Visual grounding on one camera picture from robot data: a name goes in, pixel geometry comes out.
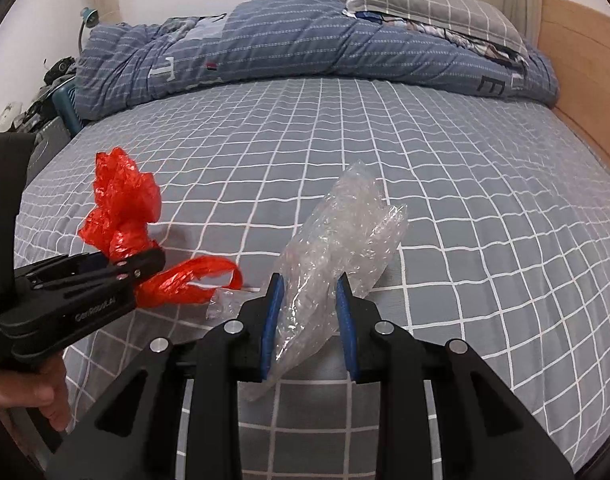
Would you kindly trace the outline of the person's left hand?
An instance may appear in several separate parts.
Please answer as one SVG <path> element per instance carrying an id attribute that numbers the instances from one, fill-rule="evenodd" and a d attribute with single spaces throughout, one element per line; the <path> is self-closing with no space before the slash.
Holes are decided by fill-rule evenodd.
<path id="1" fill-rule="evenodd" d="M 71 420 L 62 353 L 51 356 L 36 373 L 0 370 L 0 419 L 9 422 L 12 408 L 37 408 L 57 431 Z"/>

